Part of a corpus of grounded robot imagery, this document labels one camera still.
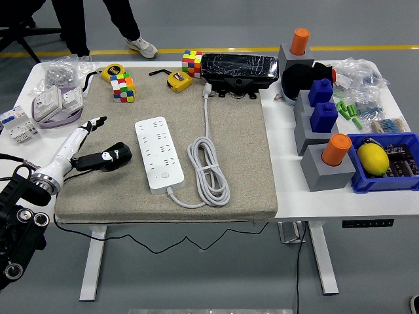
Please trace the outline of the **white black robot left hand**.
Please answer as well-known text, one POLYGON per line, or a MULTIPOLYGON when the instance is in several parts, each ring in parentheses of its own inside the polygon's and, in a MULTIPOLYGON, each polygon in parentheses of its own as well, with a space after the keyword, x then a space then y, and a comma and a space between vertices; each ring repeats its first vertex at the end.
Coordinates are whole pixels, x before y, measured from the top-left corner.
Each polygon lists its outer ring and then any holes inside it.
POLYGON ((30 181, 50 195, 56 195, 64 185, 65 174, 72 170, 72 157, 79 151, 86 137, 104 125, 106 120, 106 116, 97 117, 79 126, 64 141, 49 164, 37 169, 31 175, 30 181))

